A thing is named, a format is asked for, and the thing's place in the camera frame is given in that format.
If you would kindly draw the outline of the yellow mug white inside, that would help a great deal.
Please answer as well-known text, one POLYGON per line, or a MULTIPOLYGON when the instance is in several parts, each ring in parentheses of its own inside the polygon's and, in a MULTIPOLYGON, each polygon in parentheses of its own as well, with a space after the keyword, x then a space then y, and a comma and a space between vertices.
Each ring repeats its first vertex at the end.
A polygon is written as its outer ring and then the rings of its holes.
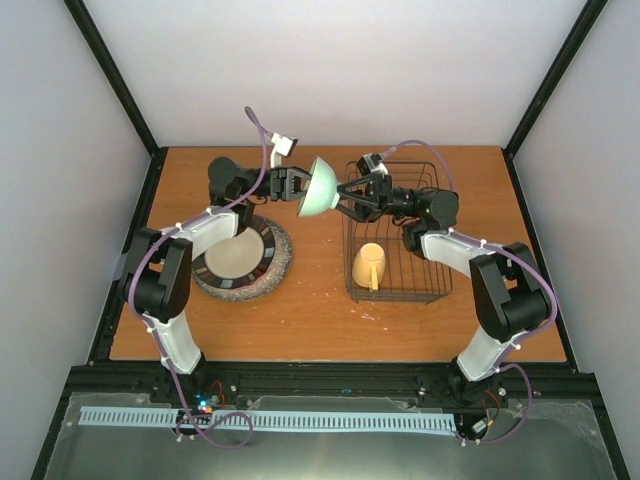
POLYGON ((381 245, 366 243, 357 252, 351 277, 360 287, 378 291, 386 269, 386 254, 381 245))

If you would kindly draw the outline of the light green ceramic bowl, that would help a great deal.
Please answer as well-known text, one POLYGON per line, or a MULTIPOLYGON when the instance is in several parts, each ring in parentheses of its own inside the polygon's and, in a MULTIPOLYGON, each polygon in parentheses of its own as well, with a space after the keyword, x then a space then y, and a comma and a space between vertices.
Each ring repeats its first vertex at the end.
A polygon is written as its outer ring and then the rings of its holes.
POLYGON ((298 205, 299 217, 312 217, 334 209, 339 202, 339 185, 333 168, 321 157, 316 157, 305 184, 305 195, 298 205))

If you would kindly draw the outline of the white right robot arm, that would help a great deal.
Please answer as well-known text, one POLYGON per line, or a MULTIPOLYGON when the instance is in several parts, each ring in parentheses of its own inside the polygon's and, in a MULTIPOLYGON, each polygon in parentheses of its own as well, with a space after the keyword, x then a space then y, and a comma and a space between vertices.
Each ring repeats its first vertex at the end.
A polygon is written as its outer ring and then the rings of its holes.
POLYGON ((360 223, 382 216, 403 221, 402 239, 413 255, 441 263, 471 281, 478 328, 451 362, 450 392, 463 397, 503 370, 503 360, 522 341, 551 327, 558 316, 556 295, 523 243, 498 245, 455 230, 456 192, 436 187, 410 189, 389 175, 370 173, 336 188, 335 208, 360 223))

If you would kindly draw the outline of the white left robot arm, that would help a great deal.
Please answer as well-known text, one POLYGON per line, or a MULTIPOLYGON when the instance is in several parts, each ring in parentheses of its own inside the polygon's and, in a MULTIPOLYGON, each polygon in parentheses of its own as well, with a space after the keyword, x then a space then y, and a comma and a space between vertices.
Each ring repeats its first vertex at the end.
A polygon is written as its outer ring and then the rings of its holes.
POLYGON ((201 400, 208 378, 186 318, 191 285, 248 301, 272 292, 289 272, 293 248, 283 229, 254 213, 259 199, 285 202, 304 195, 310 174, 299 167, 244 168, 228 157, 208 167, 207 209, 163 230, 139 229, 126 255, 118 293, 146 325, 162 365, 176 373, 172 388, 186 402, 201 400))

